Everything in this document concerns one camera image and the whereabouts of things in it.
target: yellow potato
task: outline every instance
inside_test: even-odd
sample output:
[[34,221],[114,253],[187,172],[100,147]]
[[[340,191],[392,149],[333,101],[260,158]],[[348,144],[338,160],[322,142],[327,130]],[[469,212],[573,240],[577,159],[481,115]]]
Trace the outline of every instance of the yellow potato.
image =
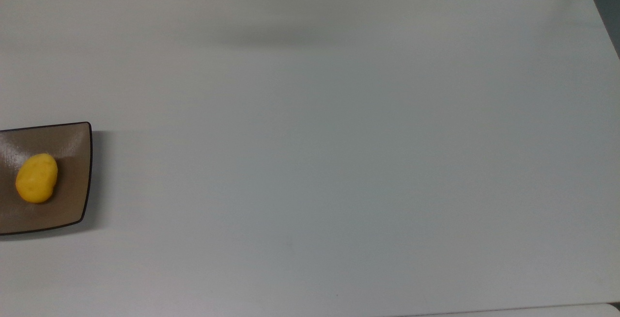
[[15,188],[25,201],[33,204],[45,202],[51,197],[58,178],[58,165],[48,154],[29,158],[17,172]]

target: dark plate edge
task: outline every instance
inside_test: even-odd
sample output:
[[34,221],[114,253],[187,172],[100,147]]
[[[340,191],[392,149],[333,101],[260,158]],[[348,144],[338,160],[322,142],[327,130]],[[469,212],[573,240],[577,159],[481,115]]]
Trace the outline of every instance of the dark plate edge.
[[88,185],[86,187],[86,200],[84,200],[84,209],[82,209],[82,216],[80,216],[79,220],[77,220],[76,222],[69,222],[67,224],[53,226],[51,228],[34,229],[34,230],[18,231],[18,232],[8,232],[8,233],[0,233],[0,236],[20,235],[22,233],[33,233],[33,232],[47,231],[47,230],[51,230],[51,229],[59,229],[59,228],[64,228],[64,227],[67,227],[67,226],[75,225],[78,222],[82,222],[82,220],[84,220],[84,215],[86,215],[86,205],[88,204],[88,196],[89,196],[89,194],[91,192],[91,176],[93,175],[93,126],[91,125],[90,122],[83,121],[83,122],[73,122],[73,123],[61,123],[59,125],[47,125],[47,126],[38,126],[38,127],[25,127],[25,128],[5,129],[5,130],[1,130],[0,131],[0,133],[4,133],[6,131],[20,131],[20,130],[26,130],[26,129],[36,129],[36,128],[45,128],[45,127],[60,127],[60,126],[71,126],[71,125],[83,125],[84,123],[86,123],[88,125],[88,134],[89,134],[90,145],[91,145],[91,162],[90,162],[90,165],[88,167]]

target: white table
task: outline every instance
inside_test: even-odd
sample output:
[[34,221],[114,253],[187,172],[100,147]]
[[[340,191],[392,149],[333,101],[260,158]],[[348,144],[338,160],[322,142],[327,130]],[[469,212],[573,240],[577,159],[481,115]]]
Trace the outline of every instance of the white table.
[[0,239],[3,317],[620,300],[620,62],[592,0],[0,15],[0,128],[96,131],[84,222]]

